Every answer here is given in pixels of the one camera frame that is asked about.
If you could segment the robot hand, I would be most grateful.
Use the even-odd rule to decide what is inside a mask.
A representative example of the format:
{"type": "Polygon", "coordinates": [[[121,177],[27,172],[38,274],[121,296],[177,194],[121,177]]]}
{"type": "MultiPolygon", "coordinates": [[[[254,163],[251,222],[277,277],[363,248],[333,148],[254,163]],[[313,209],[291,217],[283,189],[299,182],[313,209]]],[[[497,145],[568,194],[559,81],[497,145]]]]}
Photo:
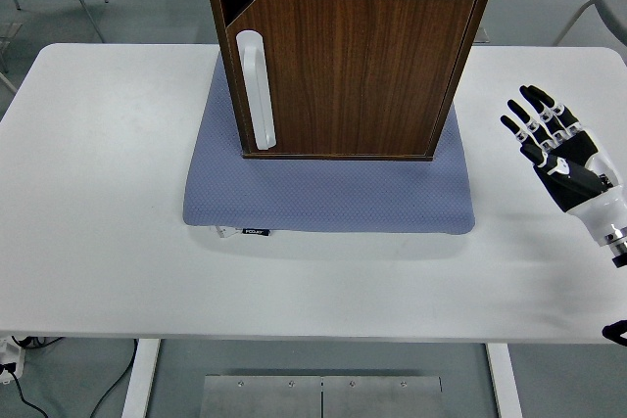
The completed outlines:
{"type": "Polygon", "coordinates": [[[502,116],[550,197],[577,217],[613,262],[626,264],[626,185],[594,134],[565,105],[534,85],[519,88],[538,114],[532,117],[513,100],[516,120],[502,116]]]}

